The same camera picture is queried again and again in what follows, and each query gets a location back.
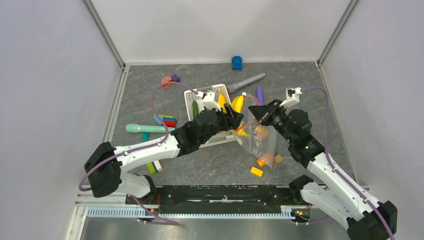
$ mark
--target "orange block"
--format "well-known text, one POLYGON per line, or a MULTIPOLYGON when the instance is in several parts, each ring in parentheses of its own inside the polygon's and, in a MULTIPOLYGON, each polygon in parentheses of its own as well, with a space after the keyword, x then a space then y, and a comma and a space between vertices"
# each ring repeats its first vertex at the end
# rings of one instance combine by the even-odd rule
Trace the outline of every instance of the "orange block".
POLYGON ((268 137, 268 134, 270 134, 270 132, 263 126, 257 126, 254 130, 254 132, 256 133, 256 136, 260 139, 263 140, 266 137, 268 137))
POLYGON ((259 164, 259 167, 263 167, 265 165, 265 161, 262 160, 262 158, 259 158, 258 160, 256 160, 257 164, 259 164))

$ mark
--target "red block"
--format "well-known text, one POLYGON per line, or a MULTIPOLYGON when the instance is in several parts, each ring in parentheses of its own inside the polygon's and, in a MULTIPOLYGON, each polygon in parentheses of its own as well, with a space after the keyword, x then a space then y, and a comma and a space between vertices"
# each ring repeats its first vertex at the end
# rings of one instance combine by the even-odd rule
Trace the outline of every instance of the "red block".
POLYGON ((163 121, 167 127, 175 128, 177 124, 174 121, 163 121))

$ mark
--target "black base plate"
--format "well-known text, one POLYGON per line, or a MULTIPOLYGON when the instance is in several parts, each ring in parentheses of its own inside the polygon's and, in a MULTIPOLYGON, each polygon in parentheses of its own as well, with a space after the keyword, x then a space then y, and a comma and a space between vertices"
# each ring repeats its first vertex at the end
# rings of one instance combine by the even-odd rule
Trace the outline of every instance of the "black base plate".
MULTIPOLYGON (((156 196, 160 196, 163 214, 278 214, 281 205, 307 205, 304 201, 295 202, 290 188, 275 185, 163 185, 157 187, 156 196)), ((140 201, 158 204, 157 197, 150 202, 142 198, 140 201)), ((125 203, 137 204, 129 196, 125 203)))

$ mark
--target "clear plastic bag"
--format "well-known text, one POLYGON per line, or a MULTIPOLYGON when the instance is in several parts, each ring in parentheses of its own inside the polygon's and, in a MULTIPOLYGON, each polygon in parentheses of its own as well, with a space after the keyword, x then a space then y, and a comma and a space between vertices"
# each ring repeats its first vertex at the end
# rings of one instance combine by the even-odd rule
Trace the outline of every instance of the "clear plastic bag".
POLYGON ((249 106, 255 106, 257 100, 250 94, 247 94, 243 100, 241 113, 244 118, 241 121, 241 127, 238 132, 231 133, 236 137, 237 142, 249 153, 262 159, 270 168, 273 167, 274 154, 276 151, 277 131, 272 126, 262 126, 256 121, 253 114, 249 111, 249 106))

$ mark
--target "purple toy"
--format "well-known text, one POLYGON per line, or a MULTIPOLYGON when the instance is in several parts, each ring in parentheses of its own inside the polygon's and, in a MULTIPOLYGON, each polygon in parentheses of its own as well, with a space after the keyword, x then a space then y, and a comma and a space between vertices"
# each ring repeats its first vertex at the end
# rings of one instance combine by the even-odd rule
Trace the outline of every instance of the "purple toy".
POLYGON ((257 88, 256 88, 256 98, 257 98, 257 103, 259 105, 265 105, 264 91, 262 91, 261 86, 257 86, 257 88))
POLYGON ((180 82, 180 77, 177 74, 174 74, 171 76, 172 81, 179 83, 180 82))

